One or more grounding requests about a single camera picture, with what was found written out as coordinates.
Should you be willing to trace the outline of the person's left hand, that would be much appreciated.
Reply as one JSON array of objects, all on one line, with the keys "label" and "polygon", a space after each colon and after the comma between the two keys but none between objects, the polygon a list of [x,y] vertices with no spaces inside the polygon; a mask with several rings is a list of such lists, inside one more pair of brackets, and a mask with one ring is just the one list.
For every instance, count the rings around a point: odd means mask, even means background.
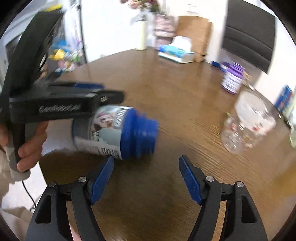
[{"label": "person's left hand", "polygon": [[[36,133],[18,150],[21,160],[17,164],[17,170],[21,173],[36,166],[42,153],[42,145],[47,139],[46,129],[49,122],[43,121],[38,124]],[[1,175],[8,171],[8,161],[6,159],[5,147],[9,144],[8,130],[1,124]]]}]

